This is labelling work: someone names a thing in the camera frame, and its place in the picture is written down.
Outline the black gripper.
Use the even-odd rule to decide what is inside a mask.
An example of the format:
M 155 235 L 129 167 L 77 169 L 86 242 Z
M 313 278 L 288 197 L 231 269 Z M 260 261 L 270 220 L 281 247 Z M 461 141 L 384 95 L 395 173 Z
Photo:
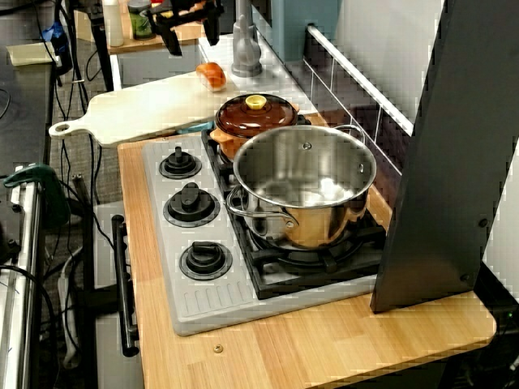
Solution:
M 156 25 L 156 34 L 173 56 L 181 56 L 182 50 L 176 32 L 177 25 L 204 20 L 204 33 L 211 46 L 220 40 L 219 17 L 224 13 L 221 1 L 163 1 L 144 11 L 144 15 Z

